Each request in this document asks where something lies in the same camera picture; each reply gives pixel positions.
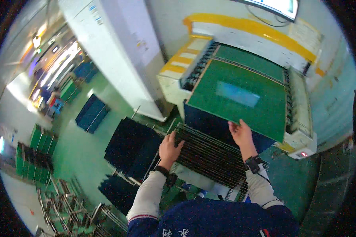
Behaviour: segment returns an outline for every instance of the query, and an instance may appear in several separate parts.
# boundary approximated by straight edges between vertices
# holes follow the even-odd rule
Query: label on pillar
[[[88,10],[90,11],[92,16],[94,17],[96,23],[98,25],[102,25],[103,24],[102,17],[99,15],[98,8],[95,6],[95,4],[93,2],[89,4]]]

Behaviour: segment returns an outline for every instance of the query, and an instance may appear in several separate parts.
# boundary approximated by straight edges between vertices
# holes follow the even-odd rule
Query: person
[[[228,122],[229,131],[240,147],[245,162],[257,156],[251,129]],[[175,132],[167,135],[159,147],[161,161],[139,187],[127,214],[128,236],[296,236],[299,225],[291,211],[274,196],[266,170],[259,174],[246,171],[251,203],[226,202],[196,197],[169,208],[159,216],[159,203],[166,171],[178,158],[185,141],[174,146]]]

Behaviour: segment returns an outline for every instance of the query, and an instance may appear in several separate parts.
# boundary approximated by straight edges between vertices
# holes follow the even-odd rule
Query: monitor screen
[[[298,12],[298,0],[239,0],[255,7],[279,15],[288,21],[294,22]]]

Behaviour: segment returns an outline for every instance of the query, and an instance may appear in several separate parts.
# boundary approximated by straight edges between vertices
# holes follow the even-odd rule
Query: machine
[[[293,67],[284,68],[211,36],[190,35],[157,78],[166,100],[178,106],[183,119],[186,100],[226,120],[243,118],[294,159],[316,153],[304,76]]]

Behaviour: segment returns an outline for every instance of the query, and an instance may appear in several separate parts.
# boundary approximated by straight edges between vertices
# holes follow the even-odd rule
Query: left hand
[[[161,145],[159,145],[159,156],[161,158],[160,163],[158,164],[161,167],[164,167],[167,170],[170,170],[173,163],[178,158],[181,153],[181,149],[185,141],[181,141],[177,147],[174,145],[175,131],[171,134],[166,135]]]

